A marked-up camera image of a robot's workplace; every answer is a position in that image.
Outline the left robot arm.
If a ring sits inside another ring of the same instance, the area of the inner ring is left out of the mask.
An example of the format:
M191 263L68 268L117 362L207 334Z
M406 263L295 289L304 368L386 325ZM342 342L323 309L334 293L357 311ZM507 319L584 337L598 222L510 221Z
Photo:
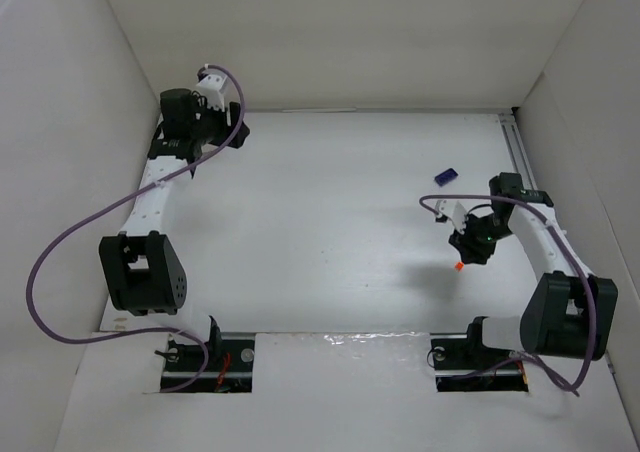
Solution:
M250 130L243 101L225 100L221 88L166 90L160 110L132 210L116 234L101 239L99 258L115 310L208 342L216 323L187 307L187 273L169 229L197 166L242 147Z

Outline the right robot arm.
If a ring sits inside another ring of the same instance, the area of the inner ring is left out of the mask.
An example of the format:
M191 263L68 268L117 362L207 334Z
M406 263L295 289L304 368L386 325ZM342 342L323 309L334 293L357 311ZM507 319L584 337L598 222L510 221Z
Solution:
M514 236L531 264L538 284L518 323L492 319L483 334L491 348L516 348L545 356L582 359L595 327L592 359L603 357L614 318L618 288L593 274L579 259L558 225L547 192L526 189L517 173L501 173L489 181L491 212L477 216L460 202L440 199L438 220L450 221L449 244L466 265L484 265L497 242Z

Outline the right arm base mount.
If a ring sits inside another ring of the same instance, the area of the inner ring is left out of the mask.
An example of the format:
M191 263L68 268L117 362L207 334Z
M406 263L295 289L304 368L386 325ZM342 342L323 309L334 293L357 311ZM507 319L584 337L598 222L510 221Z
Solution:
M440 393L529 391L523 364L505 364L511 359L508 350L487 348L460 334L431 335L430 344L427 361Z

